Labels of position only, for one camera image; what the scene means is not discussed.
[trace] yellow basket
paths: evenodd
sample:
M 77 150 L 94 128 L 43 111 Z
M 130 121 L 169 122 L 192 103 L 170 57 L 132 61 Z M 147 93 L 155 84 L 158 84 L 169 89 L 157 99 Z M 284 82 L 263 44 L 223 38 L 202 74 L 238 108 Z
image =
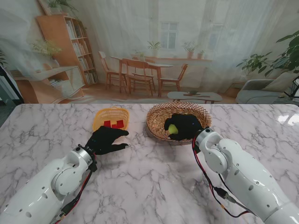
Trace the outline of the yellow basket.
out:
M 106 108 L 103 110 L 100 110 L 95 115 L 94 121 L 93 121 L 93 131 L 99 129 L 99 127 L 104 125 L 104 121 L 110 120 L 111 124 L 116 124 L 118 120 L 123 120 L 123 128 L 120 128 L 122 130 L 126 130 L 128 128 L 129 124 L 129 111 L 123 108 L 118 107 L 111 107 Z

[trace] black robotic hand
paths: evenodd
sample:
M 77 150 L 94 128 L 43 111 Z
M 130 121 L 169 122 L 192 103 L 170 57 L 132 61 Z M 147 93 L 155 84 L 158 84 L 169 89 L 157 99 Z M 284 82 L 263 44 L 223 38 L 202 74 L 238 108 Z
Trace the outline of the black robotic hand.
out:
M 110 152 L 122 150 L 128 144 L 112 145 L 112 143 L 121 136 L 127 136 L 129 132 L 110 127 L 101 126 L 96 130 L 88 140 L 85 147 L 92 149 L 96 155 L 104 155 Z
M 166 119 L 164 130 L 168 130 L 169 125 L 173 124 L 177 130 L 177 134 L 170 134 L 172 140 L 181 141 L 183 139 L 193 139 L 196 132 L 203 129 L 200 122 L 194 115 L 188 114 L 173 114 L 171 118 Z

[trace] coffee table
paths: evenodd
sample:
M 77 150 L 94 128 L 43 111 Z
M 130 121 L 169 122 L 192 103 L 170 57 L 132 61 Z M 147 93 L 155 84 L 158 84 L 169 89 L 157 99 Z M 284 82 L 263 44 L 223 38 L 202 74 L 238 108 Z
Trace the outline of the coffee table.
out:
M 214 92 L 198 92 L 195 95 L 189 94 L 188 92 L 169 92 L 167 97 L 174 101 L 180 101 L 182 99 L 198 99 L 204 100 L 205 104 L 210 101 L 211 104 L 214 102 L 222 101 L 222 97 Z

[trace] wicker basket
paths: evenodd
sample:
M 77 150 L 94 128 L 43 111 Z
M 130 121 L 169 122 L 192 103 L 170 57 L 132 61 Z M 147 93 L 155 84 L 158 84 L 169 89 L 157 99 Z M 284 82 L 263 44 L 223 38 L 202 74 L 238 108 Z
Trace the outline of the wicker basket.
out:
M 110 120 L 111 124 L 116 124 L 118 120 L 123 120 L 124 127 L 120 129 L 126 130 L 129 124 L 129 111 L 118 107 L 98 111 L 93 121 L 93 131 L 95 132 L 99 127 L 103 126 L 106 120 Z
M 149 131 L 158 139 L 175 141 L 168 139 L 169 131 L 164 130 L 165 120 L 171 118 L 174 113 L 193 114 L 200 121 L 201 126 L 206 127 L 211 125 L 211 116 L 202 106 L 187 102 L 171 102 L 156 105 L 149 110 L 146 118 Z

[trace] dining table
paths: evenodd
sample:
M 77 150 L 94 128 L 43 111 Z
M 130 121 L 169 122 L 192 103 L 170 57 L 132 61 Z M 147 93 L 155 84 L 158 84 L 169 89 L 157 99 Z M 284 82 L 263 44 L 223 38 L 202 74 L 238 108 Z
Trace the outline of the dining table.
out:
M 117 59 L 119 60 L 119 75 L 121 77 L 121 69 L 122 69 L 122 60 L 123 59 L 130 59 L 130 58 L 121 58 L 121 57 L 115 57 L 115 56 L 110 56 L 111 58 Z M 147 62 L 147 64 L 149 64 L 149 69 L 153 69 L 157 71 L 157 78 L 158 78 L 158 97 L 162 96 L 162 85 L 161 85 L 161 68 L 170 68 L 173 67 L 173 65 L 171 64 L 157 64 L 157 63 L 150 63 Z M 121 87 L 124 84 L 122 78 L 119 79 L 120 80 L 120 92 L 121 92 Z

